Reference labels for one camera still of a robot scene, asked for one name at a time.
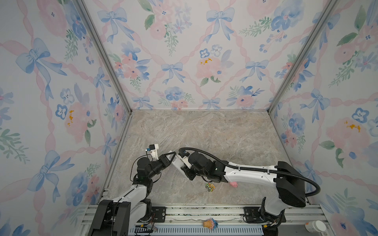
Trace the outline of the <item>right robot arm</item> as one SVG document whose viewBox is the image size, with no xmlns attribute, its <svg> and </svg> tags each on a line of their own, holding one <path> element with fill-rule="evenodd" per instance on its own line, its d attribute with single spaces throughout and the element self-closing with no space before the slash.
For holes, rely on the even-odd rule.
<svg viewBox="0 0 378 236">
<path fill-rule="evenodd" d="M 204 154 L 181 151 L 177 158 L 179 169 L 189 179 L 200 176 L 210 183 L 253 183 L 272 187 L 276 192 L 264 197 L 261 206 L 245 210 L 247 223 L 279 224 L 286 208 L 306 206 L 305 182 L 288 163 L 280 161 L 276 166 L 253 167 L 227 161 L 210 160 Z"/>
</svg>

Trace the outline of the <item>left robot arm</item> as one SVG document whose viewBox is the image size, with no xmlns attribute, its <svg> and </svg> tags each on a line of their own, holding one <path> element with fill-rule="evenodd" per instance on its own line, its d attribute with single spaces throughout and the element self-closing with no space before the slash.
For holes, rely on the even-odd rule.
<svg viewBox="0 0 378 236">
<path fill-rule="evenodd" d="M 150 220 L 152 204 L 147 197 L 154 185 L 153 177 L 160 175 L 172 163 L 175 155 L 176 152 L 169 152 L 152 160 L 148 155 L 139 157 L 132 186 L 119 197 L 99 203 L 88 235 L 127 236 L 139 220 Z"/>
</svg>

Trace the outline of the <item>white remote control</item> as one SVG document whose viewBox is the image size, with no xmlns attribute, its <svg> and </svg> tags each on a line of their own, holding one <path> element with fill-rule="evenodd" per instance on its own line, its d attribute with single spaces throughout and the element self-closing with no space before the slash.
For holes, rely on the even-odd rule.
<svg viewBox="0 0 378 236">
<path fill-rule="evenodd" d="M 185 163 L 181 160 L 181 157 L 179 155 L 175 155 L 172 160 L 173 166 L 179 171 L 181 175 L 185 177 L 185 172 L 182 170 L 183 167 L 185 167 Z"/>
</svg>

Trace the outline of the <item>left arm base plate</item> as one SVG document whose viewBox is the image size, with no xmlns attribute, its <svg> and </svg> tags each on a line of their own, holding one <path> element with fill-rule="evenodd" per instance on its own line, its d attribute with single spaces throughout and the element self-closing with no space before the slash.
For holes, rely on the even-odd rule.
<svg viewBox="0 0 378 236">
<path fill-rule="evenodd" d="M 164 223 L 166 219 L 166 210 L 167 207 L 152 207 L 148 214 L 148 222 Z"/>
</svg>

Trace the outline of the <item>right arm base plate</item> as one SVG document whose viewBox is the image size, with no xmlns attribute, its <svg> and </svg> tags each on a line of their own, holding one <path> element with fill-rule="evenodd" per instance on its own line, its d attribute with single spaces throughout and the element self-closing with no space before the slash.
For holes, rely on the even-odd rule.
<svg viewBox="0 0 378 236">
<path fill-rule="evenodd" d="M 250 224 L 285 223 L 284 211 L 278 215 L 272 215 L 261 210 L 260 206 L 247 206 L 243 208 L 243 220 Z"/>
</svg>

